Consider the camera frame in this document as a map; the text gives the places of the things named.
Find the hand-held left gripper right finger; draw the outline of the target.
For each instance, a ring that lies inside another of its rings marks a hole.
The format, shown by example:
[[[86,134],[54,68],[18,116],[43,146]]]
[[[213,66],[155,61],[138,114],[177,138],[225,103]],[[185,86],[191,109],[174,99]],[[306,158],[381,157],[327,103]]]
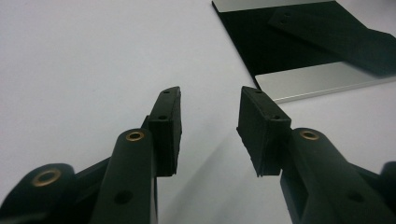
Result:
[[[293,224],[396,224],[396,161],[373,173],[323,133],[290,125],[263,91],[241,89],[238,134],[258,176],[281,176]]]

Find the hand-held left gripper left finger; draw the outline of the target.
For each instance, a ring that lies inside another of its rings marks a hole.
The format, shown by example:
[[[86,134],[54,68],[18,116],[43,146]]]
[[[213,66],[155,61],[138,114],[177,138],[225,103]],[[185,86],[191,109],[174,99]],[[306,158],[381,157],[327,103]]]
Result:
[[[158,224],[157,179],[177,173],[180,104],[179,87],[161,91],[142,126],[119,135],[90,224]]]

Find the white table cover sheet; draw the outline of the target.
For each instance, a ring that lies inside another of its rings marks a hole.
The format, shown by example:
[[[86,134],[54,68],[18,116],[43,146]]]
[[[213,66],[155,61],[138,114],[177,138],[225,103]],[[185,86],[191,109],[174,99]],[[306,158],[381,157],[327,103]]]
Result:
[[[0,203],[37,166],[108,157],[178,86],[160,223],[290,224],[278,178],[256,176],[236,131],[252,82],[212,0],[0,0]]]

